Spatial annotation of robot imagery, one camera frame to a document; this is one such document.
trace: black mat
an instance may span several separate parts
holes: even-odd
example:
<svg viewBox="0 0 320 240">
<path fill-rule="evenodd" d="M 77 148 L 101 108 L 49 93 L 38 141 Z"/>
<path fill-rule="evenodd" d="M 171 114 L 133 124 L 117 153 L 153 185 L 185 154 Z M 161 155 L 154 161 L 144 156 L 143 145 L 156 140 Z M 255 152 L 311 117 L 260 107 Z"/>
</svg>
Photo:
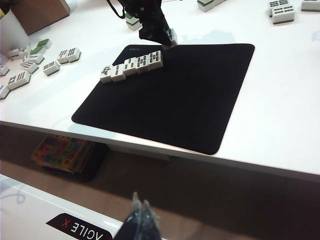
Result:
<svg viewBox="0 0 320 240">
<path fill-rule="evenodd" d="M 251 44 L 223 44 L 163 51 L 162 68 L 116 83 L 99 81 L 72 121 L 215 154 L 254 49 Z M 113 65 L 157 50 L 161 46 L 129 45 Z"/>
</svg>

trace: table surface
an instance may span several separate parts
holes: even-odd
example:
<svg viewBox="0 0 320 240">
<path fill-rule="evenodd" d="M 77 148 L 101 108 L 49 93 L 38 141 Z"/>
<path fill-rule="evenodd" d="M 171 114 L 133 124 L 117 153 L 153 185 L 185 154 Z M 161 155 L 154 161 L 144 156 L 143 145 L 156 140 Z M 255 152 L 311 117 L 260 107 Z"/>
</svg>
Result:
<svg viewBox="0 0 320 240">
<path fill-rule="evenodd" d="M 113 1 L 118 11 L 120 5 Z M 50 38 L 45 61 L 24 87 L 0 101 L 0 123 L 48 133 L 281 174 L 320 175 L 320 13 L 302 12 L 290 1 L 295 20 L 273 25 L 268 1 L 227 0 L 204 13 L 196 0 L 168 1 L 162 11 L 179 44 L 255 45 L 220 149 L 204 155 L 138 137 L 73 123 L 71 116 L 99 81 L 100 71 L 139 39 L 105 0 L 69 0 L 66 17 L 32 34 L 31 47 Z M 78 47 L 78 62 L 62 65 L 47 77 L 42 67 L 67 48 Z M 20 61 L 1 84 L 21 70 Z"/>
</svg>

